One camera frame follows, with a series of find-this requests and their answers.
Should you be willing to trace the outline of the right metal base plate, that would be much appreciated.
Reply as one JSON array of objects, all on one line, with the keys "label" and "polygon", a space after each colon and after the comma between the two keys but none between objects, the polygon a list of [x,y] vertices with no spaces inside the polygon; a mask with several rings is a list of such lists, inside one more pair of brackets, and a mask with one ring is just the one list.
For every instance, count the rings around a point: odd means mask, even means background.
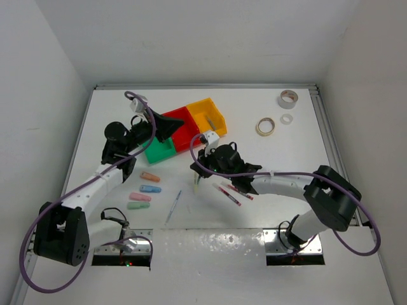
[{"label": "right metal base plate", "polygon": [[263,240],[267,255],[322,255],[322,243],[319,235],[311,237],[306,243],[300,245],[300,250],[296,250],[289,244],[286,238],[285,228],[264,229]]}]

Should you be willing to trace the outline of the green eraser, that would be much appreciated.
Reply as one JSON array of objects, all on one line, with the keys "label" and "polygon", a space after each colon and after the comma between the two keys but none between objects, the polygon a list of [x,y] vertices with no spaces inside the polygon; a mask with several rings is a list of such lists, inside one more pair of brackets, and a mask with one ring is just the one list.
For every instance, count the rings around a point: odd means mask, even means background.
[{"label": "green eraser", "polygon": [[128,210],[142,210],[142,209],[147,209],[150,207],[149,202],[138,202],[138,201],[132,201],[127,203],[127,209]]}]

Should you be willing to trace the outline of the red plastic bin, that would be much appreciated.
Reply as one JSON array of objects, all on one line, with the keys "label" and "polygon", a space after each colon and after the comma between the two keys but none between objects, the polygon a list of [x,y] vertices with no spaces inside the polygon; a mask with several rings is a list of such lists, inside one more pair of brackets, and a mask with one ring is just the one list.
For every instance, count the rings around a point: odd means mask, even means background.
[{"label": "red plastic bin", "polygon": [[174,147],[177,153],[182,153],[190,148],[192,138],[200,133],[200,130],[190,114],[187,107],[180,107],[172,111],[166,112],[163,116],[168,118],[176,118],[184,121],[182,127],[171,136]]}]

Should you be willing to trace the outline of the yellow plastic bin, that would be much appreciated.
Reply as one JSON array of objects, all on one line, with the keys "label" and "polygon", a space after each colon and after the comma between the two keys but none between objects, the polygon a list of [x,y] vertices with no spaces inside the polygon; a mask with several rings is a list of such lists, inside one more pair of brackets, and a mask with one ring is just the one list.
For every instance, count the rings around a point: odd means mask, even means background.
[{"label": "yellow plastic bin", "polygon": [[201,133],[212,130],[206,117],[208,116],[216,127],[216,133],[222,137],[227,134],[226,121],[211,98],[205,98],[187,106]]}]

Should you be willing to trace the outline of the large white tape roll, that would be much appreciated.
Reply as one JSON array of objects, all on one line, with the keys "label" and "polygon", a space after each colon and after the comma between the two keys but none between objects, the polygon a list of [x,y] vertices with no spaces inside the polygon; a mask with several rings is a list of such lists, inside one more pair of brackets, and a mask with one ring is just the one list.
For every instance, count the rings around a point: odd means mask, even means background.
[{"label": "large white tape roll", "polygon": [[283,109],[293,109],[298,101],[298,94],[292,90],[284,90],[280,93],[278,105]]}]

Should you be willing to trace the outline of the blue pen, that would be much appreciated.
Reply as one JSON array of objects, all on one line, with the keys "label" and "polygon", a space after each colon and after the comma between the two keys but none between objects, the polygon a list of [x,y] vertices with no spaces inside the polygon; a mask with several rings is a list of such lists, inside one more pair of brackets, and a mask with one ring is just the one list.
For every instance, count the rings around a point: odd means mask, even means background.
[{"label": "blue pen", "polygon": [[175,200],[174,200],[174,202],[173,202],[173,204],[172,204],[172,206],[171,206],[171,208],[170,208],[170,210],[169,210],[169,214],[168,214],[168,216],[167,216],[167,218],[166,218],[166,220],[165,220],[165,225],[167,225],[167,224],[169,223],[169,221],[170,221],[170,219],[171,219],[171,216],[172,216],[172,214],[174,213],[174,210],[175,210],[175,208],[176,208],[176,205],[177,205],[177,203],[178,203],[178,201],[179,201],[179,198],[180,198],[181,194],[182,194],[182,190],[180,190],[180,191],[178,192],[178,194],[177,194],[177,196],[176,196],[176,198],[175,198]]}]

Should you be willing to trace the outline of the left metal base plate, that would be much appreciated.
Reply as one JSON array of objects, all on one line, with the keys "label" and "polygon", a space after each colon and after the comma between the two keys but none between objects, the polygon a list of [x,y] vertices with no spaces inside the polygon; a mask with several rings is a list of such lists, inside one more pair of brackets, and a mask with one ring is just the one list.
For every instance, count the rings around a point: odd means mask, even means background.
[{"label": "left metal base plate", "polygon": [[153,241],[152,229],[129,229],[120,237],[120,239],[125,238],[128,239],[122,243],[104,245],[99,248],[95,248],[93,253],[95,255],[149,255],[151,253],[149,242]]}]

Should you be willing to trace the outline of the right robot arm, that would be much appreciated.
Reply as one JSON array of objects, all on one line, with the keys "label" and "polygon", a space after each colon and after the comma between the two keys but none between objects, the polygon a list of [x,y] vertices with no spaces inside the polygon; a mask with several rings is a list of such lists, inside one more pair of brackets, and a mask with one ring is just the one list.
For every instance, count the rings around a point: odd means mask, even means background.
[{"label": "right robot arm", "polygon": [[203,178],[217,175],[244,194],[274,194],[308,203],[310,210],[295,215],[280,237],[286,249],[299,250],[327,229],[345,232],[357,208],[355,202],[361,199],[360,192],[330,166],[321,165],[314,173],[268,173],[260,165],[246,163],[234,142],[191,156],[190,168]]}]

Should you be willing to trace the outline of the orange eraser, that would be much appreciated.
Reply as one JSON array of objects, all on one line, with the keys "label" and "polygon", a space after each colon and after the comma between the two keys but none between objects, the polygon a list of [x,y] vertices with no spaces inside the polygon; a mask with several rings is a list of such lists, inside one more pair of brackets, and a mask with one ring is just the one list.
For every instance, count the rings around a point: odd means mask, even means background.
[{"label": "orange eraser", "polygon": [[152,181],[152,182],[161,181],[161,178],[159,178],[159,176],[153,175],[152,173],[148,173],[148,172],[141,172],[139,177],[144,180],[148,180],[148,181]]}]

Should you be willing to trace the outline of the yellow pen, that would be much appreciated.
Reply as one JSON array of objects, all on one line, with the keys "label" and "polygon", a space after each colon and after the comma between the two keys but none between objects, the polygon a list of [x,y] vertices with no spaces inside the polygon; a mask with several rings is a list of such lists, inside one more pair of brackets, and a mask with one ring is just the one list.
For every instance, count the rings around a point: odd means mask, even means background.
[{"label": "yellow pen", "polygon": [[201,179],[201,176],[197,173],[194,173],[194,183],[193,183],[193,192],[194,193],[196,193],[198,191],[200,179]]}]

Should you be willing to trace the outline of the red pen upper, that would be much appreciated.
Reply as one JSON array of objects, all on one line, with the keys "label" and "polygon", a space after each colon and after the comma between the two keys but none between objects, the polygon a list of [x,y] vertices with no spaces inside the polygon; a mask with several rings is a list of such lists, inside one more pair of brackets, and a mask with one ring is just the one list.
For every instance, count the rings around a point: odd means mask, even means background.
[{"label": "red pen upper", "polygon": [[247,198],[247,199],[249,199],[249,200],[253,200],[253,199],[254,199],[251,195],[246,194],[246,193],[243,193],[242,191],[239,191],[235,186],[233,186],[233,185],[231,185],[231,184],[229,184],[229,183],[222,182],[221,185],[227,187],[228,189],[230,189],[230,190],[232,190],[232,191],[235,191],[235,192],[238,193],[239,195],[241,195],[241,196],[243,196],[243,197],[245,197],[245,198]]}]

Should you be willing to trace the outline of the pink eraser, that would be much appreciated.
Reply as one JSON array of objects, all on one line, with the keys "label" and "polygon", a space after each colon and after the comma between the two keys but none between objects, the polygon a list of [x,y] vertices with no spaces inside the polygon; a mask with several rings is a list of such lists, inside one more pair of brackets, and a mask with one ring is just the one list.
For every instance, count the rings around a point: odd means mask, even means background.
[{"label": "pink eraser", "polygon": [[129,200],[132,201],[142,201],[142,202],[150,202],[151,197],[145,194],[139,194],[139,193],[130,193],[129,195]]}]

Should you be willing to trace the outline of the red pen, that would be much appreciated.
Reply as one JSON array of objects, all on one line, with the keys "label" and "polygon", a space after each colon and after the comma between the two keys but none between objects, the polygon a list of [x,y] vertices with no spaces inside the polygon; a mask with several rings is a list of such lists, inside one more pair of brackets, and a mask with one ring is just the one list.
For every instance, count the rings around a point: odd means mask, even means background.
[{"label": "red pen", "polygon": [[220,185],[213,183],[212,186],[217,189],[219,192],[224,194],[229,200],[234,202],[238,207],[240,207],[242,204],[239,202],[235,197],[233,197],[228,191],[226,191],[224,188],[222,188]]},{"label": "red pen", "polygon": [[246,193],[243,193],[242,191],[239,191],[235,186],[233,186],[233,185],[231,185],[231,184],[229,184],[229,183],[222,182],[221,185],[227,187],[228,189],[230,189],[230,190],[232,190],[232,191],[235,191],[235,192],[238,193],[239,195],[241,195],[241,196],[243,196],[243,197],[245,197],[245,198],[247,198],[247,199],[249,199],[249,200],[253,200],[253,199],[254,199],[251,195],[246,194]]}]

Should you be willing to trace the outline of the red pen lower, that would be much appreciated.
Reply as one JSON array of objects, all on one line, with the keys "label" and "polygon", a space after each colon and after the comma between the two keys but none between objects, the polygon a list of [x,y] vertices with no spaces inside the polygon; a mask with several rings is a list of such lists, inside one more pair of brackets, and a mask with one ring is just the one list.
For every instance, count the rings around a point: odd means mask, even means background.
[{"label": "red pen lower", "polygon": [[212,186],[217,189],[219,192],[224,194],[229,200],[234,202],[238,207],[240,207],[242,204],[239,202],[235,197],[233,197],[228,191],[226,191],[224,188],[222,188],[220,185],[213,183]]}]

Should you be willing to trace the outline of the green plastic bin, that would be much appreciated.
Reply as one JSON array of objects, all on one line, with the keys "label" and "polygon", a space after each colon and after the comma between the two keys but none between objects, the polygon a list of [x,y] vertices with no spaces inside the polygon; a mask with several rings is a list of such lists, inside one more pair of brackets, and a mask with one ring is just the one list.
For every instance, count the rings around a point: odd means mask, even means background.
[{"label": "green plastic bin", "polygon": [[152,165],[175,156],[176,149],[171,137],[164,142],[159,142],[157,138],[154,138],[144,153],[148,163]]}]

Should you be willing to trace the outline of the blue eraser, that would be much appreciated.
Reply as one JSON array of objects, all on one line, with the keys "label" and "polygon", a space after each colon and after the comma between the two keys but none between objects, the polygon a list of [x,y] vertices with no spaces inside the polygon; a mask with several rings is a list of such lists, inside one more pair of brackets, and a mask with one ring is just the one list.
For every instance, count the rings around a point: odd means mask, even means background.
[{"label": "blue eraser", "polygon": [[141,185],[139,188],[141,193],[161,193],[162,189],[158,186]]}]

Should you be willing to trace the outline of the small white tape roll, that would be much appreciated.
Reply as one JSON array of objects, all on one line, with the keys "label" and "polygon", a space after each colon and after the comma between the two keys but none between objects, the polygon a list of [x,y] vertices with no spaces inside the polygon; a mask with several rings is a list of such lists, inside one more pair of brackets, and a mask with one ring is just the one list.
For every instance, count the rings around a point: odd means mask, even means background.
[{"label": "small white tape roll", "polygon": [[293,117],[290,114],[283,114],[280,117],[280,122],[283,125],[290,125],[293,122]]}]

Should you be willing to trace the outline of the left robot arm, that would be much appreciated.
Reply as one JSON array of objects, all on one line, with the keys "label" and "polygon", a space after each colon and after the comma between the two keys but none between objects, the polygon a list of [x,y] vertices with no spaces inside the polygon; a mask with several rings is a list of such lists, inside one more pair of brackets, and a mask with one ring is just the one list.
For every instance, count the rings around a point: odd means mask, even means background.
[{"label": "left robot arm", "polygon": [[34,253],[71,266],[83,262],[85,255],[100,246],[119,240],[128,222],[102,216],[95,224],[89,218],[101,201],[132,174],[136,158],[131,153],[155,138],[159,142],[171,136],[184,124],[181,119],[156,112],[126,128],[118,121],[104,130],[106,143],[96,172],[79,191],[68,194],[58,205],[41,207],[41,220],[36,225]]}]

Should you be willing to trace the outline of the metal base plate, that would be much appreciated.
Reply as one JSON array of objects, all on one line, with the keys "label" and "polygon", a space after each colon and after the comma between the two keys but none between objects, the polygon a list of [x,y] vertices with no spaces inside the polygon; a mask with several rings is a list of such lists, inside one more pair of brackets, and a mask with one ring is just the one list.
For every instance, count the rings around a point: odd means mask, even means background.
[{"label": "metal base plate", "polygon": [[95,248],[93,253],[95,255],[149,255],[151,253],[149,242],[153,241],[152,229],[129,229],[120,237],[120,239],[125,238],[128,239],[122,243],[104,245],[99,248]]},{"label": "metal base plate", "polygon": [[300,245],[300,250],[296,250],[289,244],[286,238],[285,228],[264,229],[263,240],[267,255],[322,255],[322,243],[319,235],[311,237],[306,243]]}]

